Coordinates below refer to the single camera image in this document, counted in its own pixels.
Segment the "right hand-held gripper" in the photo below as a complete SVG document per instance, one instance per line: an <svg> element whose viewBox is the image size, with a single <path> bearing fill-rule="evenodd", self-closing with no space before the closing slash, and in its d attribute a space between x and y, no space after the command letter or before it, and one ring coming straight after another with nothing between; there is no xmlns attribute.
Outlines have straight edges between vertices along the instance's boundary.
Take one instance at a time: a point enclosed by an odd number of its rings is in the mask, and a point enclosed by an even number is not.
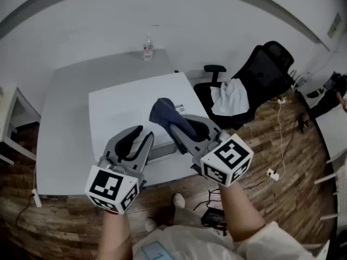
<svg viewBox="0 0 347 260"><path fill-rule="evenodd" d="M183 115L192 128L174 123L170 131L181 148L192 155L198 174L229 187L249 169L254 152L237 135L220 130L211 119Z"/></svg>

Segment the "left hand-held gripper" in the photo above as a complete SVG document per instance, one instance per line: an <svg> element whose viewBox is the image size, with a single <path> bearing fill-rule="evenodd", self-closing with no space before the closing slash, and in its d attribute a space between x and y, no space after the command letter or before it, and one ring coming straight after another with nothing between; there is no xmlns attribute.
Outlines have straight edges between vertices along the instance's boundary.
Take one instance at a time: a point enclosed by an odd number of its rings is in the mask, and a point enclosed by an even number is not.
<svg viewBox="0 0 347 260"><path fill-rule="evenodd" d="M140 194L146 183L143 169L154 142L154 134L150 132L130 156L133 143L142 130L142 125L133 126L110 138L104 156L92 166L85 194L95 206L123 215Z"/></svg>

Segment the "dark blue cloth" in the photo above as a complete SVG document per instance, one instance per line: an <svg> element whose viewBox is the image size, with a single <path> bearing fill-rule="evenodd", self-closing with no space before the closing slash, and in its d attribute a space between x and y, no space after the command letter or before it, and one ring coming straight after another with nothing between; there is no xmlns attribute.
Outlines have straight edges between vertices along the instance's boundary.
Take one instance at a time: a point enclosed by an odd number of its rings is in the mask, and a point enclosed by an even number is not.
<svg viewBox="0 0 347 260"><path fill-rule="evenodd" d="M149 121L164 128L172 140L174 140L175 137L170 129L171 124L175 124L193 140L198 140L198 135L193 127L179 114L179 112L176 111L175 105L168 98L163 97L157 99L151 108Z"/></svg>

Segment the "person's right forearm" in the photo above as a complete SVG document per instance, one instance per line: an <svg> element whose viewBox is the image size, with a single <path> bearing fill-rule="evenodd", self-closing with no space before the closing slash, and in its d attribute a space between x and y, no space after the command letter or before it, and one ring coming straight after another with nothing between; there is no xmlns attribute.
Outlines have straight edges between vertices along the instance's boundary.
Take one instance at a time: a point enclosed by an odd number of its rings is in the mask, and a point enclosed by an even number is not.
<svg viewBox="0 0 347 260"><path fill-rule="evenodd" d="M238 182L220 185L221 203L228 231L235 242L244 241L265 227L266 222Z"/></svg>

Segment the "person's left forearm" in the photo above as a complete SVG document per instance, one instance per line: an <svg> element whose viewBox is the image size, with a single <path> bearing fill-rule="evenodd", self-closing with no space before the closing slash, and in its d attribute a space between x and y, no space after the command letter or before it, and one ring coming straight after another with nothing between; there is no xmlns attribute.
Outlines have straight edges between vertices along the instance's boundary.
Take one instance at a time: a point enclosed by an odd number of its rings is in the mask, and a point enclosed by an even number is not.
<svg viewBox="0 0 347 260"><path fill-rule="evenodd" d="M97 260L133 260L130 226L126 214L105 211Z"/></svg>

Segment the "crumpled white garment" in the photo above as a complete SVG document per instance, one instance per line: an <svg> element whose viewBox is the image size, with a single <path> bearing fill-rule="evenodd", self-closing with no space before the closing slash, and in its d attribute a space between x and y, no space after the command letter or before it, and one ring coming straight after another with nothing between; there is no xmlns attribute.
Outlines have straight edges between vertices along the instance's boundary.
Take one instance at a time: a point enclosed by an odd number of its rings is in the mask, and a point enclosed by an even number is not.
<svg viewBox="0 0 347 260"><path fill-rule="evenodd" d="M234 116L249 110L247 91L240 79L230 79L220 87L210 87L213 106L211 111L219 116Z"/></svg>

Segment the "person's right white shoe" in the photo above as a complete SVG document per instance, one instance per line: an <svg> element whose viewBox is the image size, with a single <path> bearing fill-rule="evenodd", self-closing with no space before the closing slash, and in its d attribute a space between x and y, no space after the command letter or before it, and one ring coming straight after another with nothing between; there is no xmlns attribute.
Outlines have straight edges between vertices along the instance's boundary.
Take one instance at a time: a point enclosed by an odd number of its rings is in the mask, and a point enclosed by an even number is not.
<svg viewBox="0 0 347 260"><path fill-rule="evenodd" d="M173 195L172 202L173 202L173 205L177 208L180 208L180 209L185 208L185 199L180 193L176 193Z"/></svg>

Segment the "black battery box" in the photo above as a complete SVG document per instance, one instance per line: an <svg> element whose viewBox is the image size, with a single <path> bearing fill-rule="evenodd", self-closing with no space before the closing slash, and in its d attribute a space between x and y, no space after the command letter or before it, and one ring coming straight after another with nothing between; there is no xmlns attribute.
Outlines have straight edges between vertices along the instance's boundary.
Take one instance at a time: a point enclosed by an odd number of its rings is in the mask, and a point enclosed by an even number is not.
<svg viewBox="0 0 347 260"><path fill-rule="evenodd" d="M227 223L223 210L209 207L201 217L201 223L204 226L226 232Z"/></svg>

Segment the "black office chair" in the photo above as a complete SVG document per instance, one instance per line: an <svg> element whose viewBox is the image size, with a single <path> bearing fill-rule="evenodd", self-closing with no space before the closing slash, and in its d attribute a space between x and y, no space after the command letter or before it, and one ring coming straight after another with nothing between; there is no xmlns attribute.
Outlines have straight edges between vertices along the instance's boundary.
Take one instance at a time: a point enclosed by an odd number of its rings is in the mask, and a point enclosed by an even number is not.
<svg viewBox="0 0 347 260"><path fill-rule="evenodd" d="M255 119L256 110L266 101L288 91L294 80L288 70L294 63L292 55L278 42L269 41L264 45L257 45L243 67L232 77L239 79L245 87L249 110L233 116L220 116L212 112L213 100L210 87L221 87L218 82L219 73L225 73L226 68L221 65L209 64L204 71L212 73L211 83L199 83L194 86L201 104L209 118L221 129L238 130L244 124Z"/></svg>

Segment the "clear plastic water bottle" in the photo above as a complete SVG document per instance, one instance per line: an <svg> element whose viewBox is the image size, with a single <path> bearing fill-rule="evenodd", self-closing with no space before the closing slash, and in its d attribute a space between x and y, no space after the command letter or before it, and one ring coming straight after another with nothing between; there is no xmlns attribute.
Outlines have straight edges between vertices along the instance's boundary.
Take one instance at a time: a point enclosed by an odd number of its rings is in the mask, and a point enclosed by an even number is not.
<svg viewBox="0 0 347 260"><path fill-rule="evenodd" d="M143 45L143 59L149 61L153 58L153 41L150 34L146 35Z"/></svg>

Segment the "person's white clothing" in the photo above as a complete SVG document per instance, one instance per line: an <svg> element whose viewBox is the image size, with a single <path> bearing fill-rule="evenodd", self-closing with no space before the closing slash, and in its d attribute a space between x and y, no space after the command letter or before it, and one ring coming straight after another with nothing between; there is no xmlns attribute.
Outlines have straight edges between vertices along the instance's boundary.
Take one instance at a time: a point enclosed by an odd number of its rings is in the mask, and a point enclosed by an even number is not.
<svg viewBox="0 0 347 260"><path fill-rule="evenodd" d="M210 227L197 227L187 209L176 210L177 224L152 231L133 247L134 260L317 260L291 235L271 222L235 242Z"/></svg>

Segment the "white side table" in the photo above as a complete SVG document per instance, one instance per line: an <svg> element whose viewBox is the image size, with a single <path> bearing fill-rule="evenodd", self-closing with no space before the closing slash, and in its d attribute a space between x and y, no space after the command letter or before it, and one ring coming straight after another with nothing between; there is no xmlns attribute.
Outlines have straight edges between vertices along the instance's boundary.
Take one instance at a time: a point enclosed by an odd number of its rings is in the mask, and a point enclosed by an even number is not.
<svg viewBox="0 0 347 260"><path fill-rule="evenodd" d="M17 128L40 122L41 116L14 84L0 88L0 144L4 143L18 153L36 160L36 155L16 143L11 135Z"/></svg>

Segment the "white metal rack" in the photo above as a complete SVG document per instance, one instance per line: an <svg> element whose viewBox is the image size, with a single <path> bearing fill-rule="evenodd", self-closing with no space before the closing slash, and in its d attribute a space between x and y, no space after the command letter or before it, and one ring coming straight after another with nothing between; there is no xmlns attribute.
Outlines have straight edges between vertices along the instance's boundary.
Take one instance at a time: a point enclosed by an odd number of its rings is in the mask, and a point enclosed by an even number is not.
<svg viewBox="0 0 347 260"><path fill-rule="evenodd" d="M325 177L314 181L314 184L321 184L327 180L335 181L335 191L333 196L336 199L336 210L333 214L320 217L320 220L337 218L337 228L347 230L347 148L329 159L326 164L333 168L333 172Z"/></svg>

